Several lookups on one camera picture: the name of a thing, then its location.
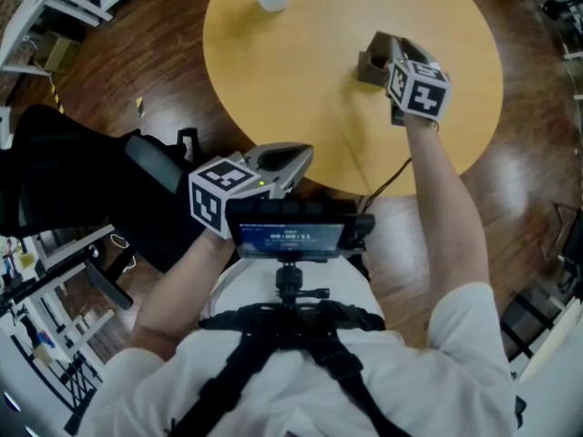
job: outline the white t-shirt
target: white t-shirt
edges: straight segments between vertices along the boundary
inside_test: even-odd
[[[221,276],[205,316],[277,302],[275,270],[280,266],[273,260],[240,261]],[[305,290],[329,288],[331,300],[383,315],[368,282],[346,259],[298,266]],[[439,302],[426,350],[407,348],[390,331],[338,333],[363,363],[364,382],[384,415],[413,437],[514,433],[515,387],[489,285],[470,283]],[[166,435],[198,399],[204,383],[220,373],[239,342],[238,332],[199,330],[168,362],[149,351],[120,352],[106,366],[105,381],[79,435]],[[284,437],[288,432],[298,437],[376,435],[369,418],[309,355],[278,351],[209,435]]]

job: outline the wooden floor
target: wooden floor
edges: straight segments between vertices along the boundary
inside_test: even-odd
[[[123,2],[111,23],[90,33],[74,69],[56,77],[66,113],[111,136],[141,128],[172,143],[179,129],[197,127],[209,153],[249,148],[251,142],[223,110],[205,69],[201,38],[208,1]],[[490,146],[462,178],[486,228],[491,281],[502,312],[525,286],[556,275],[543,263],[537,243],[550,242],[558,231],[550,201],[580,205],[578,114],[565,65],[532,2],[475,2],[497,43],[505,93]],[[138,118],[137,97],[144,97],[143,118]],[[34,102],[54,105],[45,79],[25,81],[15,110]],[[387,170],[387,177],[393,173]],[[303,185],[306,192],[317,189]],[[373,211],[378,222],[368,241],[373,291],[387,325],[412,346],[422,346],[432,301],[415,197],[379,199]],[[97,336],[94,346],[105,359],[124,344],[136,309],[159,274],[139,260],[122,279],[136,308],[119,313]],[[70,310],[107,307],[82,278],[68,283],[67,292]]]

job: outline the person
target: person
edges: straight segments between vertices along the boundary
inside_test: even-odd
[[[433,123],[405,116],[420,219],[437,301],[428,348],[407,348],[390,331],[338,330],[363,364],[363,381],[384,417],[413,437],[505,437],[514,433],[516,391],[489,285],[486,237],[476,206]],[[278,302],[274,260],[241,260],[221,275],[231,241],[209,231],[151,291],[128,346],[106,366],[80,435],[172,434],[223,370],[241,333],[194,330],[209,318]],[[367,280],[346,259],[301,262],[303,287],[383,316]],[[192,435],[199,435],[196,421]],[[302,351],[277,351],[209,435],[372,436],[371,419]]]

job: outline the small screen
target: small screen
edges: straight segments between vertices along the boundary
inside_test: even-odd
[[[287,251],[334,253],[343,234],[338,223],[256,224],[240,223],[242,256],[270,255]]]

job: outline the forearm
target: forearm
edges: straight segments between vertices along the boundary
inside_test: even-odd
[[[205,230],[146,297],[128,346],[152,350],[152,341],[162,343],[163,352],[154,352],[163,359],[171,357],[196,326],[233,250],[231,240]]]
[[[437,132],[421,118],[405,121],[432,286],[443,295],[472,281],[488,282],[486,236],[474,201]]]

